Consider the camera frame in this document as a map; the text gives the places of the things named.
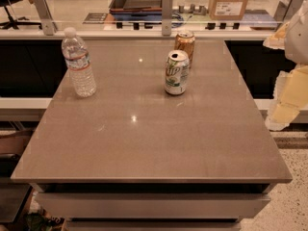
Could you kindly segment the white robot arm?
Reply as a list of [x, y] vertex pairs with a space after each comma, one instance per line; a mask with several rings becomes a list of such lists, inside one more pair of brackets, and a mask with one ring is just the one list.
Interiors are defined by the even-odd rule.
[[283, 49], [285, 57], [295, 63], [290, 72], [279, 72], [267, 111], [267, 128], [281, 131], [308, 104], [308, 2], [305, 1], [290, 21], [266, 38], [263, 45]]

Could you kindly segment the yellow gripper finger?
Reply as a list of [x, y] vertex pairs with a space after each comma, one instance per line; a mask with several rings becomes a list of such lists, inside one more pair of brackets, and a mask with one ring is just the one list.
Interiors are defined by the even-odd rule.
[[284, 50], [285, 49], [285, 37], [289, 26], [289, 22], [283, 24], [273, 35], [267, 37], [263, 45], [270, 49]]
[[271, 131], [281, 131], [308, 104], [308, 65], [298, 64], [292, 71], [280, 71], [265, 124]]

